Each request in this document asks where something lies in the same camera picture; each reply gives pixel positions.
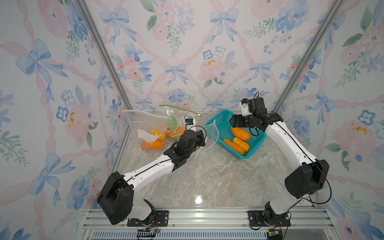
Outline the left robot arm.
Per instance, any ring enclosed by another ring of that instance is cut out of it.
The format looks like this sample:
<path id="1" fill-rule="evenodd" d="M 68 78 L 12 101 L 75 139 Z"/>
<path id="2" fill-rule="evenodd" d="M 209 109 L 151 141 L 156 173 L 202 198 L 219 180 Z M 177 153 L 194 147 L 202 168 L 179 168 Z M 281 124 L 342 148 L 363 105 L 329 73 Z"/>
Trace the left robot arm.
<path id="1" fill-rule="evenodd" d="M 206 145 L 206 137 L 204 127 L 192 127 L 185 130 L 179 141 L 153 162 L 129 173 L 112 173 L 97 198 L 110 223 L 117 225 L 126 219 L 133 219 L 149 225 L 155 221 L 155 207 L 148 200 L 135 202 L 135 194 L 161 176 L 183 166 L 199 148 Z"/>

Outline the yellow mango basket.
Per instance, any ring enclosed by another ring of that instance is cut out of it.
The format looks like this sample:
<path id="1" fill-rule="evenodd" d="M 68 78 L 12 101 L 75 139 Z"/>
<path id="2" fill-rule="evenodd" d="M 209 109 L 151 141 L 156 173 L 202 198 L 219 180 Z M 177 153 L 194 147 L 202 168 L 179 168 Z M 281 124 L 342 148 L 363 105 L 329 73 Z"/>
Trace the yellow mango basket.
<path id="1" fill-rule="evenodd" d="M 248 152 L 250 150 L 250 146 L 245 141 L 243 141 L 237 137 L 233 138 L 233 143 L 241 146 L 245 150 L 245 152 Z"/>

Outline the clear plastic bag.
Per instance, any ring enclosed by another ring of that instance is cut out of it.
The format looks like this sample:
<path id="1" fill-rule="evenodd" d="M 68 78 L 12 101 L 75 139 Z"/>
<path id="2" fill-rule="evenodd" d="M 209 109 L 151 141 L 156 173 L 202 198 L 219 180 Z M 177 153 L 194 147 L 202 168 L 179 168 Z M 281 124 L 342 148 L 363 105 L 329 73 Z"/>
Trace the clear plastic bag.
<path id="1" fill-rule="evenodd" d="M 208 160 L 209 157 L 213 156 L 214 148 L 217 145 L 218 139 L 219 139 L 219 130 L 216 124 L 216 120 L 207 122 L 204 126 L 198 127 L 188 127 L 187 130 L 193 130 L 203 131 L 204 137 L 205 137 L 205 143 L 206 145 L 204 147 L 200 147 L 198 150 L 196 150 L 192 156 L 190 157 L 191 160 Z"/>
<path id="2" fill-rule="evenodd" d="M 130 139 L 132 139 L 135 147 L 140 149 L 142 149 L 142 142 L 154 142 L 150 140 L 150 131 L 157 130 L 166 135 L 167 125 L 171 123 L 170 117 L 158 116 L 139 110 L 123 110 L 123 113 L 130 124 Z"/>

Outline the orange mango basket back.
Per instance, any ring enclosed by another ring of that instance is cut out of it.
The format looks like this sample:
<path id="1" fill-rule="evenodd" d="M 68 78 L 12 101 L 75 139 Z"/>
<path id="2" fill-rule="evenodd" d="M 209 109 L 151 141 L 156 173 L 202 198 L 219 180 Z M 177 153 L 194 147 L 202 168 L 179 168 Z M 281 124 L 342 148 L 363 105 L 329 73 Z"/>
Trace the orange mango basket back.
<path id="1" fill-rule="evenodd" d="M 245 142 L 251 139 L 250 133 L 241 128 L 231 128 L 231 133 L 234 137 L 237 137 Z"/>

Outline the small yellow mango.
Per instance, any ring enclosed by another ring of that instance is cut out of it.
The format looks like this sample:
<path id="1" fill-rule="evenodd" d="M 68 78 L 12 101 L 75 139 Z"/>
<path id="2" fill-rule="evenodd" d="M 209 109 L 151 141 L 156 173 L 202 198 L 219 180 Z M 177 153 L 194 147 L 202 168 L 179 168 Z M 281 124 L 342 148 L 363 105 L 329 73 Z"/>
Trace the small yellow mango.
<path id="1" fill-rule="evenodd" d="M 150 140 L 152 141 L 163 141 L 165 139 L 165 134 L 163 134 L 162 132 L 160 131 L 157 131 L 157 130 L 152 130 L 150 131 Z"/>

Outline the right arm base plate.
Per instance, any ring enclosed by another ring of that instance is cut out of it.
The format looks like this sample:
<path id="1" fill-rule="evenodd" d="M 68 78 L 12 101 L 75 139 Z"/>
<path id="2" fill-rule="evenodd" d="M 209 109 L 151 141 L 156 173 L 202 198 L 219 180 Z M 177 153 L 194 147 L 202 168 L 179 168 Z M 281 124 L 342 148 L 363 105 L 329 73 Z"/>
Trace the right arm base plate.
<path id="1" fill-rule="evenodd" d="M 247 215 L 252 228 L 276 227 L 278 224 L 282 227 L 291 226 L 290 213 L 276 215 L 269 211 L 247 211 Z"/>

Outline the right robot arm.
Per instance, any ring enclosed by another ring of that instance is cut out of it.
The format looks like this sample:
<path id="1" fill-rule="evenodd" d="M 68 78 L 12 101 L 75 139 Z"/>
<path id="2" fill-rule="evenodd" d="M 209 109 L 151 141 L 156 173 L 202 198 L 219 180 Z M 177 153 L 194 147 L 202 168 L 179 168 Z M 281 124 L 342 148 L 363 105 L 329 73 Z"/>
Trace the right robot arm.
<path id="1" fill-rule="evenodd" d="M 289 160 L 293 171 L 285 178 L 285 187 L 272 201 L 267 202 L 263 222 L 274 226 L 288 220 L 289 210 L 328 183 L 329 164 L 318 160 L 291 133 L 278 113 L 268 113 L 263 98 L 242 99 L 242 113 L 233 115 L 234 128 L 255 129 L 267 134 Z"/>

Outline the long orange mango front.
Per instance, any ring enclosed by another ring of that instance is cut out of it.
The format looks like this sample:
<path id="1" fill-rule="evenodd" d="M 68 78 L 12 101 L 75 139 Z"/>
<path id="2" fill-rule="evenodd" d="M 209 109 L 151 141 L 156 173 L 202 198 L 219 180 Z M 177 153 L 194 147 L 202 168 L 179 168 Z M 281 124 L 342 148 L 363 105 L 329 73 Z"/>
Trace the long orange mango front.
<path id="1" fill-rule="evenodd" d="M 241 156 L 243 156 L 245 154 L 245 149 L 243 147 L 241 147 L 240 145 L 236 144 L 236 143 L 233 143 L 231 142 L 230 140 L 228 139 L 223 139 L 223 142 L 225 144 L 227 144 L 230 148 L 232 148 L 234 151 L 236 151 L 237 153 L 239 153 Z"/>

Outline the clear zip-top bag green print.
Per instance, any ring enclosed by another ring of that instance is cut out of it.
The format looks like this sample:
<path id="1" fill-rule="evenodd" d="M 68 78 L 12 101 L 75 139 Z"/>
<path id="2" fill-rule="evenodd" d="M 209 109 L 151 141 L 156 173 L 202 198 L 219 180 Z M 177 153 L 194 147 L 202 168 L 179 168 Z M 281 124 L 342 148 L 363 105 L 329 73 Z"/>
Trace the clear zip-top bag green print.
<path id="1" fill-rule="evenodd" d="M 197 120 L 201 117 L 199 113 L 171 105 L 160 105 L 160 110 L 166 117 L 171 118 L 171 123 L 167 125 L 166 132 L 175 131 L 178 127 L 185 127 L 186 118 Z"/>

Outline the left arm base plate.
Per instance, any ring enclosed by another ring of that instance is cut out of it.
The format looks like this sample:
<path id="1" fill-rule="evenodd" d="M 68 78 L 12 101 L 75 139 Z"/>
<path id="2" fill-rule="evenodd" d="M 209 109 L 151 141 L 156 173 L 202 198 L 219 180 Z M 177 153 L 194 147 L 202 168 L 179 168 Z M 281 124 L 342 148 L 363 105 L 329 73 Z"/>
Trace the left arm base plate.
<path id="1" fill-rule="evenodd" d="M 156 210 L 153 213 L 150 213 L 149 216 L 144 220 L 138 219 L 128 219 L 128 227 L 167 227 L 169 221 L 169 211 L 166 210 Z"/>

